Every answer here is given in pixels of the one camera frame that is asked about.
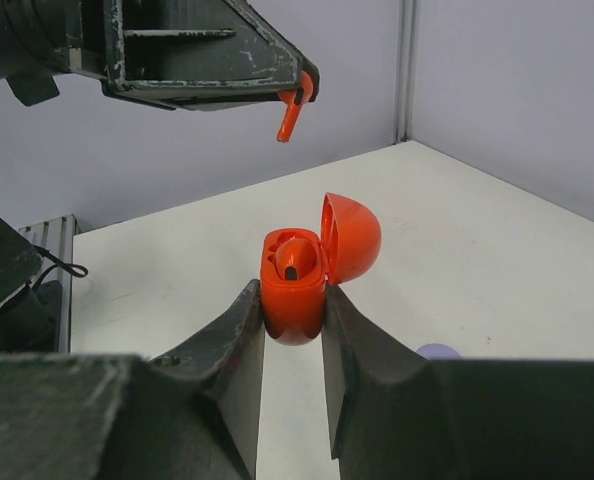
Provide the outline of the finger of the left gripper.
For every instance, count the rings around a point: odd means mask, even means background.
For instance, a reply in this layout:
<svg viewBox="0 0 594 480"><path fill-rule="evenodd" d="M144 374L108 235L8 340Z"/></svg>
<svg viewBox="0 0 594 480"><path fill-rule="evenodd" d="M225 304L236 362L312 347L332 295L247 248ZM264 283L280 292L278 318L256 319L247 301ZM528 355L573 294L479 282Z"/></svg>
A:
<svg viewBox="0 0 594 480"><path fill-rule="evenodd" d="M273 102L318 68L247 1L106 1L105 94L175 110Z"/></svg>

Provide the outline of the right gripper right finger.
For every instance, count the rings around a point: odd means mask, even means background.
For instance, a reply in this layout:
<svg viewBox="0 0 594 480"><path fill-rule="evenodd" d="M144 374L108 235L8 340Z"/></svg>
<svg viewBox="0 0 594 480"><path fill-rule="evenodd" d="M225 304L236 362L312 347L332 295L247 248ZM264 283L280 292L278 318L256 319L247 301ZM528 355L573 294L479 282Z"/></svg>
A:
<svg viewBox="0 0 594 480"><path fill-rule="evenodd" d="M594 479L594 361L427 359L338 287L321 333L344 479Z"/></svg>

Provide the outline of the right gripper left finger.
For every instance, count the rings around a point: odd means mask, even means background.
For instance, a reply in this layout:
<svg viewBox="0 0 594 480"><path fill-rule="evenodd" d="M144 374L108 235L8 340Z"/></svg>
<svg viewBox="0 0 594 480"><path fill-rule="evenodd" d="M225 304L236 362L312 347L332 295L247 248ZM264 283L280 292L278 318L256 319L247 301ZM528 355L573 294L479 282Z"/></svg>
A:
<svg viewBox="0 0 594 480"><path fill-rule="evenodd" d="M260 284L153 359L0 354L0 479L252 479Z"/></svg>

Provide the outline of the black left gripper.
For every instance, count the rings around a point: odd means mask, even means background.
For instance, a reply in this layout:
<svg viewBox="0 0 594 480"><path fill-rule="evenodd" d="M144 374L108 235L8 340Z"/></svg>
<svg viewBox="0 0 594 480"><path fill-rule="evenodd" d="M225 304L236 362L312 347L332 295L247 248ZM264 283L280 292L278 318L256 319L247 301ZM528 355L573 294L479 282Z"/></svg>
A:
<svg viewBox="0 0 594 480"><path fill-rule="evenodd" d="M121 38L124 1L0 1L0 80L25 106L60 94L55 78L98 80L104 95L126 100L113 84L112 49Z"/></svg>

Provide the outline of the orange earbud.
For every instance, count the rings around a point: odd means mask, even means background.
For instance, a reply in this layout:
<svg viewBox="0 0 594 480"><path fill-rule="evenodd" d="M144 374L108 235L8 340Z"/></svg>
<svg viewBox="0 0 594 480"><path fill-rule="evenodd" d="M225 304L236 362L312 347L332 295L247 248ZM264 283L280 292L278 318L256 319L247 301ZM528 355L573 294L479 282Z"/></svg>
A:
<svg viewBox="0 0 594 480"><path fill-rule="evenodd" d="M281 280L298 281L313 271L317 254L308 240L291 238L278 247L271 262Z"/></svg>
<svg viewBox="0 0 594 480"><path fill-rule="evenodd" d="M285 105L284 116L276 136L278 142L287 143L290 141L301 110L311 100L313 94L314 83L306 71L301 72L300 84L296 89L278 93L279 99Z"/></svg>

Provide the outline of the orange earbud case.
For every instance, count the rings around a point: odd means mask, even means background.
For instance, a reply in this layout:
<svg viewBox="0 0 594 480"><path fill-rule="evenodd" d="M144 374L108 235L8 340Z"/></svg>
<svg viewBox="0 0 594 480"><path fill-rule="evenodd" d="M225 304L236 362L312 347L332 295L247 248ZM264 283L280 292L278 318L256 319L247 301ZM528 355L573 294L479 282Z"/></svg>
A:
<svg viewBox="0 0 594 480"><path fill-rule="evenodd" d="M382 231L362 203L327 193L320 232L283 228L269 232L260 265L264 325L276 342L314 340L324 324L326 289L365 274L379 256Z"/></svg>

